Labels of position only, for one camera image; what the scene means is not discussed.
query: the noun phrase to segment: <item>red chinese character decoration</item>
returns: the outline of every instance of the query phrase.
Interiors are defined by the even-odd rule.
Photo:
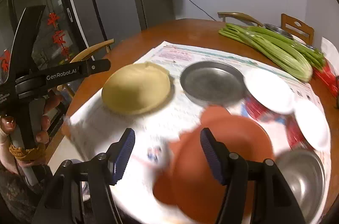
[[[57,28],[57,20],[60,18],[59,16],[57,16],[55,13],[50,13],[49,14],[49,19],[47,20],[47,25],[51,25],[53,24],[54,28]]]
[[[1,61],[1,69],[3,72],[7,72],[8,71],[8,67],[10,64],[10,58],[11,58],[11,53],[8,50],[5,50],[3,53],[3,56],[0,57],[0,61]]]
[[[65,44],[65,40],[63,39],[63,37],[66,35],[64,34],[63,30],[58,30],[58,24],[57,24],[57,20],[60,18],[59,16],[57,16],[55,13],[50,13],[49,14],[49,19],[47,21],[47,25],[51,25],[53,24],[54,29],[55,29],[55,33],[54,35],[52,35],[53,38],[53,43],[57,44],[60,48],[61,48],[61,54],[66,56],[68,60],[70,60],[69,57],[69,47],[65,47],[63,44]]]

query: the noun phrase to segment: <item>power cord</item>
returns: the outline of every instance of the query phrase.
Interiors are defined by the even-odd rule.
[[[202,8],[200,8],[196,3],[194,3],[192,0],[189,0],[193,5],[195,5],[199,10],[206,13],[210,18],[212,18],[214,21],[216,21],[212,16],[210,16],[206,11],[204,11]]]

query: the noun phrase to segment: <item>table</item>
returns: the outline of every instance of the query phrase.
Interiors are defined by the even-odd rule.
[[[67,116],[74,114],[75,111],[101,89],[109,76],[116,70],[135,62],[163,41],[230,52],[278,67],[270,59],[253,48],[219,35],[218,30],[223,26],[224,24],[222,22],[209,20],[173,20],[144,30],[122,41],[105,56],[105,58],[108,58],[111,62],[110,70],[91,75],[84,79],[68,108]],[[321,100],[332,134],[332,173],[328,199],[324,209],[326,213],[339,193],[339,109],[336,109],[335,98],[319,79],[312,78],[310,84],[315,94],[319,96]],[[70,137],[67,126],[62,127],[62,133]]]

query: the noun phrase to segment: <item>yellow bowl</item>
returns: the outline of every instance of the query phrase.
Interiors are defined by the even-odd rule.
[[[102,101],[119,114],[146,113],[160,106],[169,96],[168,75],[165,68],[151,62],[124,66],[104,84]]]

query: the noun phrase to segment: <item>metal bowl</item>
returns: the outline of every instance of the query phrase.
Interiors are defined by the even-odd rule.
[[[276,164],[291,188],[306,223],[316,215],[325,188],[324,167],[319,157],[306,149],[281,155]]]
[[[271,25],[271,24],[264,24],[264,26],[268,30],[275,31],[275,32],[277,32],[280,35],[283,35],[283,36],[285,36],[287,38],[290,38],[290,39],[294,40],[293,36],[289,32],[287,32],[287,31],[285,31],[285,30],[283,30],[283,29],[281,29],[281,28],[279,28],[277,26],[274,26],[274,25]]]
[[[243,75],[234,67],[213,61],[188,66],[180,84],[187,97],[201,106],[230,106],[245,96]]]

